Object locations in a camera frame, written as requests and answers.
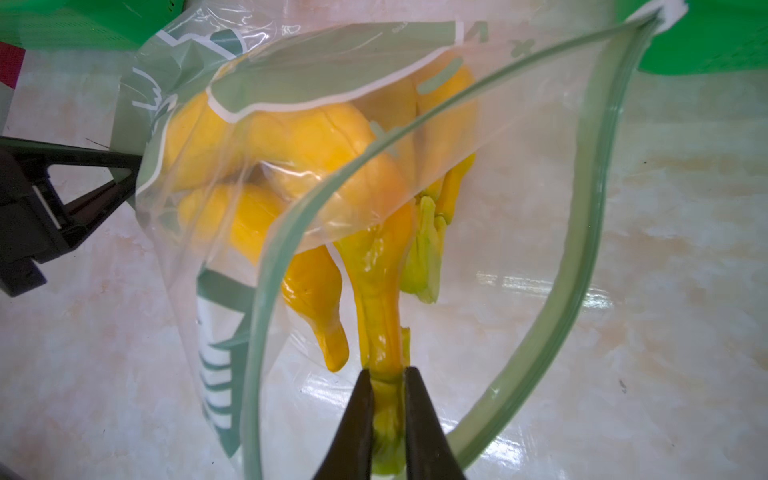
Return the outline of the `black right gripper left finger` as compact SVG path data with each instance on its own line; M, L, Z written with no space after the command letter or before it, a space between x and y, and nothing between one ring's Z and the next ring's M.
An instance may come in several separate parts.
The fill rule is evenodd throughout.
M367 369L357 378L334 439L314 480L369 480L374 393Z

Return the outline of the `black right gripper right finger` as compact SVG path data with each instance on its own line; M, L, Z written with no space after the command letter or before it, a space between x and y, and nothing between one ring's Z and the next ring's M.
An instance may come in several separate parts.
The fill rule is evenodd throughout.
M407 479L465 480L419 370L407 367L404 382Z

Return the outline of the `bananas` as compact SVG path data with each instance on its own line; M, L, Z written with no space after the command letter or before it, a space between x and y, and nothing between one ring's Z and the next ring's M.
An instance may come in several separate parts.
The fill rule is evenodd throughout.
M411 331L399 298L437 302L445 232L455 215L477 108L439 106L474 82L454 51L379 79L345 99L301 108L258 108L229 122L213 94L197 94L164 133L164 186L175 200L180 244L205 250L198 290L219 311L199 320L199 366L206 408L240 448L246 343L259 265L270 228L322 181L361 156L367 162L320 209L324 234L289 258L279 279L285 303L312 330L326 368L341 370L349 342L341 322L342 289L350 284L360 361L374 391L372 469L405 466L400 377L410 360Z

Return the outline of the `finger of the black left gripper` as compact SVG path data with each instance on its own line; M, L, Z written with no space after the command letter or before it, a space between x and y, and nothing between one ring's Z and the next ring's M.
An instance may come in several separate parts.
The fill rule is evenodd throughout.
M142 157L135 154L1 139L1 261L45 263L77 249L136 188ZM117 176L64 202L52 166L107 168Z

